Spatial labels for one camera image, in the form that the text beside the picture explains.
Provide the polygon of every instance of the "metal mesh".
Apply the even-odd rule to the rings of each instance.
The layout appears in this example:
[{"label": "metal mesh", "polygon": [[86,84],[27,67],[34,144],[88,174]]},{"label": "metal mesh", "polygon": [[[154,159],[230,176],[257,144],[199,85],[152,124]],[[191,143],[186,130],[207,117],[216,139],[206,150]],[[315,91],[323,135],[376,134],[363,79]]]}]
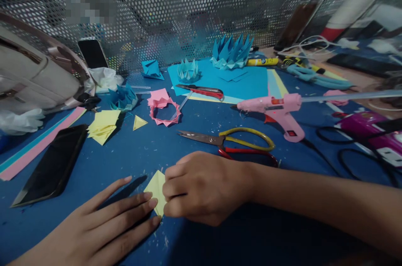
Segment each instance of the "metal mesh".
[{"label": "metal mesh", "polygon": [[[326,0],[316,18],[334,13],[342,1]],[[298,0],[102,0],[97,18],[105,13],[113,18],[105,21],[109,23],[94,24],[69,23],[66,14],[71,2],[0,0],[0,8],[48,33],[78,54],[79,39],[98,39],[110,67],[125,74],[140,70],[142,60],[157,59],[164,67],[182,58],[209,57],[214,39],[224,34],[235,37],[251,34],[255,45],[272,46]],[[44,51],[37,39],[13,31]]]}]

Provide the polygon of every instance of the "scissors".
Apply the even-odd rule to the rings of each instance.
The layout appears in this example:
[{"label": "scissors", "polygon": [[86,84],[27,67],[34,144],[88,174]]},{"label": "scissors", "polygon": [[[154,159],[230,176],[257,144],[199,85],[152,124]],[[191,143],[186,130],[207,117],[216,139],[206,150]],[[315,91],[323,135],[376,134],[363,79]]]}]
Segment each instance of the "scissors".
[{"label": "scissors", "polygon": [[[268,147],[260,147],[260,146],[248,143],[244,140],[228,136],[232,133],[240,132],[240,131],[253,133],[253,134],[261,137],[263,140],[265,140],[268,143]],[[239,127],[239,128],[230,129],[230,130],[227,130],[224,132],[220,132],[219,136],[211,136],[211,135],[200,134],[200,133],[195,133],[195,132],[188,132],[188,131],[181,131],[181,130],[179,130],[179,132],[180,133],[178,133],[178,135],[180,135],[180,136],[217,146],[219,154],[222,157],[225,157],[227,159],[233,160],[233,158],[231,156],[229,156],[228,153],[260,154],[260,155],[267,156],[270,159],[273,167],[275,167],[275,168],[278,167],[278,161],[276,160],[275,157],[273,157],[269,153],[270,151],[272,151],[275,148],[273,141],[268,136],[266,136],[265,134],[263,134],[257,130],[254,130],[251,128]],[[223,142],[225,140],[228,140],[231,142],[236,142],[236,143],[244,145],[246,147],[250,147],[251,149],[235,149],[235,148],[224,147]]]}]

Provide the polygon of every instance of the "red utility knife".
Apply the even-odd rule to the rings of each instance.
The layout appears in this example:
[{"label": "red utility knife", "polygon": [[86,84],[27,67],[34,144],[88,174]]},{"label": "red utility knife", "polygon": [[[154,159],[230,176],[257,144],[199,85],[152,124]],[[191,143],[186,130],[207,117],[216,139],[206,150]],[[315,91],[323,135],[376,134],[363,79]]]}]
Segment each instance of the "red utility knife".
[{"label": "red utility knife", "polygon": [[195,85],[182,85],[182,84],[176,85],[176,87],[187,89],[187,90],[193,91],[194,93],[212,96],[219,100],[221,100],[223,98],[223,91],[220,89],[216,89],[216,88],[207,88],[207,87],[199,87],[199,86],[195,86]]}]

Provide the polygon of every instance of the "pink glue gun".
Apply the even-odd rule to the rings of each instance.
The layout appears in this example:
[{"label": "pink glue gun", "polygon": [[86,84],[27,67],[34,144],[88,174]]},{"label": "pink glue gun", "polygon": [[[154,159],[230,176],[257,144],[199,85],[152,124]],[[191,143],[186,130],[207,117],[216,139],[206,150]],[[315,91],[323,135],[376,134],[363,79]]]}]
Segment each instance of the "pink glue gun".
[{"label": "pink glue gun", "polygon": [[285,94],[283,98],[273,96],[253,98],[237,104],[237,108],[247,112],[260,112],[266,116],[266,121],[273,119],[285,130],[285,139],[290,142],[301,141],[305,133],[290,114],[298,111],[302,105],[302,97],[298,93]]}]

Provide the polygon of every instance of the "plastic bag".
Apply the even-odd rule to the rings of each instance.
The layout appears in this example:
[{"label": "plastic bag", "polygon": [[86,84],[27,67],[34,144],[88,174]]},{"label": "plastic bag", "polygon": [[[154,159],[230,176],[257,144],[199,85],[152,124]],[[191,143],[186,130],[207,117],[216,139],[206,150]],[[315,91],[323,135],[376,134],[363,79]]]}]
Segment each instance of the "plastic bag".
[{"label": "plastic bag", "polygon": [[24,135],[36,132],[43,125],[42,109],[34,109],[17,115],[11,111],[0,111],[0,129],[8,135]]},{"label": "plastic bag", "polygon": [[116,74],[116,70],[100,67],[88,69],[96,82],[96,93],[108,93],[109,89],[117,91],[117,85],[121,86],[124,78]]}]

